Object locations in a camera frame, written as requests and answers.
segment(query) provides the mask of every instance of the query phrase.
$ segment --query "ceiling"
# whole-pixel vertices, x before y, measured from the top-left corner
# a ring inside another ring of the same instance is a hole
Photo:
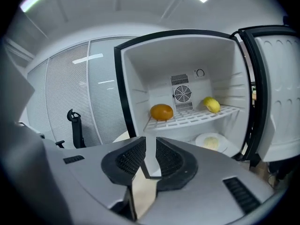
[[[177,23],[180,28],[227,33],[241,26],[278,24],[283,14],[274,0],[40,0],[26,13],[17,11],[7,37],[34,57],[43,41],[62,26],[88,16],[125,11],[153,15],[159,22]],[[15,62],[23,67],[29,63]]]

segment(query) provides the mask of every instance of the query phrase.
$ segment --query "orange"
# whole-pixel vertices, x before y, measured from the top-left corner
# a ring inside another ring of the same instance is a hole
[[[156,104],[151,107],[151,116],[157,121],[167,121],[173,117],[173,109],[167,104]]]

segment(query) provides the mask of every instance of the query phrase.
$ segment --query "white wire shelf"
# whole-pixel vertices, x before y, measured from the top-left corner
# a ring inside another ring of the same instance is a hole
[[[221,105],[221,111],[218,113],[209,112],[207,109],[201,111],[190,110],[185,112],[177,112],[174,113],[174,116],[168,121],[156,121],[151,117],[144,131],[160,131],[198,125],[228,116],[229,114],[237,112],[238,110],[239,108],[237,107]]]

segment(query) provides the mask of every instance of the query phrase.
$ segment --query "window blinds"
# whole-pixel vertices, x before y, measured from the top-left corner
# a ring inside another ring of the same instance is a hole
[[[103,143],[112,143],[127,131],[121,107],[113,48],[125,38],[94,41],[90,44],[88,76],[90,100]]]
[[[81,115],[82,135],[86,146],[99,145],[92,120],[87,86],[88,43],[73,47],[49,59],[46,75],[46,102],[49,120],[57,141],[74,148],[70,109]]]
[[[40,64],[27,75],[27,80],[35,89],[27,104],[27,115],[30,126],[45,135],[45,138],[55,141],[47,114],[45,97],[47,61]]]

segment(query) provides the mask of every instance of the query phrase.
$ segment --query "refrigerator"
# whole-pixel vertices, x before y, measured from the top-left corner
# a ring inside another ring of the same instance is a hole
[[[255,106],[241,41],[255,75]],[[114,58],[127,130],[130,137],[146,137],[151,175],[159,176],[156,137],[199,145],[200,136],[215,135],[217,151],[239,160],[300,154],[300,40],[292,28],[162,31],[118,45]],[[205,97],[216,99],[220,112],[205,109]],[[157,104],[169,105],[173,117],[153,119]]]

